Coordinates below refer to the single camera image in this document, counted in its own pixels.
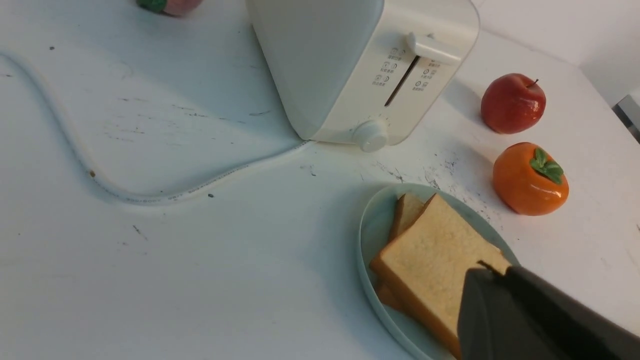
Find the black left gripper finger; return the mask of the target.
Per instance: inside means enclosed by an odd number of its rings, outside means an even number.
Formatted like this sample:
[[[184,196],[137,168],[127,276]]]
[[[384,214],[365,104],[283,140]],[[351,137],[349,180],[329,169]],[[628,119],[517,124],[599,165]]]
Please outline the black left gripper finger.
[[[462,360],[637,360],[640,340],[523,266],[464,278]]]

